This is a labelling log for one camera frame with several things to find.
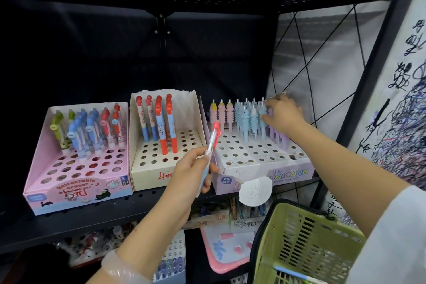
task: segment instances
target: white sleeve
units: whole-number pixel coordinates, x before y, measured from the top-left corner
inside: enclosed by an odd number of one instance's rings
[[[410,186],[397,195],[377,222],[346,283],[425,281],[426,192]]]

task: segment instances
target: white wall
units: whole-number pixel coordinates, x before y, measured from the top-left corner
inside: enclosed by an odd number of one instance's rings
[[[388,6],[389,2],[383,1],[356,6],[359,35],[365,62],[367,62],[373,48]],[[306,62],[311,60],[324,40],[351,8],[352,6],[349,5],[297,13],[296,21]],[[308,64],[313,101],[311,100],[306,70],[303,70],[291,82],[305,66],[295,21],[293,20],[290,24],[292,18],[292,13],[282,14],[279,18],[276,43],[281,39],[287,27],[288,30],[273,56],[272,70],[275,88],[271,74],[269,76],[267,97],[274,96],[276,94],[275,90],[277,93],[281,93],[290,84],[286,89],[288,95],[293,97],[296,103],[303,108],[305,119],[312,123],[314,122],[314,110],[315,117],[318,119],[343,99],[354,93],[363,73],[364,66],[359,47],[355,15],[354,11],[351,11]],[[317,128],[335,140],[351,101],[352,97],[326,114],[317,122]],[[281,196],[290,200],[298,200],[300,203],[308,205],[317,186],[317,181],[314,181],[310,185],[309,183],[308,185],[306,183],[296,184],[297,189],[286,189],[287,191]]]

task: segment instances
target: green shopping basket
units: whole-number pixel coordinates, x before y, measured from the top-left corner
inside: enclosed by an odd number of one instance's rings
[[[365,243],[357,229],[326,213],[277,200],[259,227],[250,255],[250,284],[299,284],[278,265],[330,283],[344,283]]]

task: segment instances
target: black cat illustration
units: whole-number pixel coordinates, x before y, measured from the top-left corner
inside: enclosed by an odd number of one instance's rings
[[[41,206],[50,206],[51,204],[53,204],[53,202],[47,201],[46,203],[43,203],[43,201],[40,202]]]
[[[109,192],[109,190],[105,189],[101,192],[101,194],[96,195],[95,201],[99,201],[99,200],[105,199],[105,198],[110,197],[110,196],[111,196],[111,193]]]

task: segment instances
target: person's left hand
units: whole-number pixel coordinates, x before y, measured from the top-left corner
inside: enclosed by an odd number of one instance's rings
[[[188,220],[191,211],[191,205],[200,188],[201,175],[209,163],[209,157],[204,155],[207,147],[198,147],[189,150],[183,158],[176,164],[173,176],[169,181],[162,200],[167,201],[169,207],[173,207],[173,213],[178,216],[178,226],[182,227]],[[209,169],[211,172],[219,172],[216,164],[210,162]],[[210,190],[211,174],[208,174],[204,180],[202,193]]]

